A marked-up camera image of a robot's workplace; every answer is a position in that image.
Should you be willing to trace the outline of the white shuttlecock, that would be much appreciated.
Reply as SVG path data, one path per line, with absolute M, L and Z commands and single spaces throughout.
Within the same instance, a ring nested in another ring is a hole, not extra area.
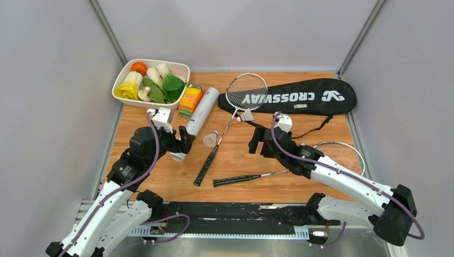
M 237 122 L 246 122 L 246 121 L 253 121 L 254 116 L 250 110 L 245 110 L 240 116 L 237 118 Z
M 217 144 L 218 131 L 214 130 L 202 138 L 202 142 L 205 146 L 214 148 Z

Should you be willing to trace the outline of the white shuttlecock tube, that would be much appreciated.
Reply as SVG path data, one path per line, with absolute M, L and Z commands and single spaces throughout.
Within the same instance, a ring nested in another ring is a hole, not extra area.
M 213 87 L 209 87 L 206 90 L 195 112 L 193 113 L 191 118 L 188 119 L 188 122 L 185 126 L 189 134 L 195 135 L 197 137 L 207 117 L 211 113 L 211 110 L 214 107 L 219 95 L 219 91 Z

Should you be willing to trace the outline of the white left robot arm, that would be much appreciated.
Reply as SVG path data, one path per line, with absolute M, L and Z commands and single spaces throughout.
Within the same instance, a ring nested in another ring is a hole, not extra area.
M 156 162 L 166 153 L 187 154 L 195 136 L 179 127 L 147 126 L 137 129 L 129 147 L 112 166 L 101 191 L 87 214 L 62 241 L 52 242 L 46 249 L 48 256 L 109 256 L 114 248 L 136 227 L 157 224 L 163 233 L 172 217 L 164 214 L 163 199 L 150 190 L 140 192 L 133 205 L 118 218 L 114 216 L 139 185 L 150 175 Z

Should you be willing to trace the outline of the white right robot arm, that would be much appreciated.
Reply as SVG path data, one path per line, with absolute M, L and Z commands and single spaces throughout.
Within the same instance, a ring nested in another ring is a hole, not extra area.
M 256 152 L 259 142 L 263 142 L 261 155 L 264 157 L 275 158 L 291 173 L 328 185 L 353 199 L 336 200 L 321 193 L 314 194 L 315 203 L 305 210 L 309 222 L 339 220 L 363 226 L 396 246 L 403 246 L 407 237 L 425 238 L 416 219 L 412 192 L 406 186 L 390 187 L 365 178 L 312 146 L 297 145 L 290 132 L 277 127 L 256 128 L 248 143 L 249 153 Z

